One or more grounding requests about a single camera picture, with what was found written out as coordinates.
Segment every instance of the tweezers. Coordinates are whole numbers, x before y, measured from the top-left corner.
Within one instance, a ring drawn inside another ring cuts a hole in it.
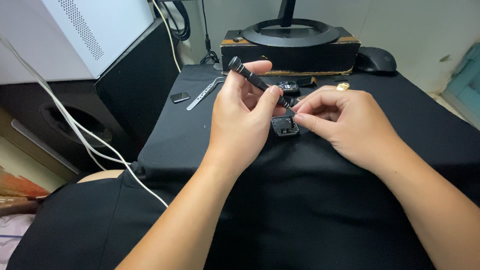
[[[215,86],[217,84],[223,83],[224,81],[217,81],[218,79],[223,79],[223,78],[224,77],[218,77],[211,84],[209,84],[207,88],[205,88],[205,90],[202,93],[200,93],[200,95],[190,105],[188,105],[187,110],[192,110],[195,106],[197,106],[197,104],[200,101],[202,101],[202,99],[208,96],[208,94],[210,94],[215,89]]]

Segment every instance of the black wooden box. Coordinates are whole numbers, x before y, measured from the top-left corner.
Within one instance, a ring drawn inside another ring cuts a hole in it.
[[[241,32],[230,30],[220,46],[223,72],[228,73],[228,63],[234,56],[238,56],[243,63],[256,60],[271,61],[273,68],[265,75],[348,74],[355,63],[360,41],[344,28],[337,29],[340,31],[337,41],[303,48],[257,45],[245,39],[234,42],[233,38],[241,37]]]

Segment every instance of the black mouse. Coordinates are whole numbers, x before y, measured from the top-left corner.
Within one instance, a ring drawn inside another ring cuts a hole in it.
[[[367,72],[394,72],[395,58],[388,51],[375,47],[361,47],[354,68]]]

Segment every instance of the table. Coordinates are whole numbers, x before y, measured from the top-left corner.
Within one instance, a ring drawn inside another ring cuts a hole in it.
[[[148,186],[170,201],[199,166],[221,85],[192,111],[187,106],[220,71],[186,65],[138,157]],[[264,77],[267,83],[292,77]],[[317,85],[337,85],[318,76]],[[396,73],[351,74],[350,88],[373,95],[398,135],[480,204],[480,132]],[[313,89],[302,88],[305,95]],[[242,174],[220,216],[206,269],[433,269],[392,193],[373,174],[304,128],[272,133]]]

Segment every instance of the precision screwdriver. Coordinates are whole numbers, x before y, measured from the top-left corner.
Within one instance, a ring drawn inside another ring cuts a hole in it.
[[[262,90],[265,92],[267,88],[269,87],[259,76],[257,76],[255,73],[250,72],[242,63],[240,58],[235,56],[232,58],[232,61],[228,64],[228,68],[231,71],[235,71],[237,73],[240,73],[243,77],[247,78],[247,81],[249,81],[253,86],[257,87],[258,89]],[[277,104],[284,107],[285,109],[289,109],[292,111],[294,114],[297,114],[290,105],[287,103],[287,101],[283,98],[283,96],[280,96],[278,98]]]

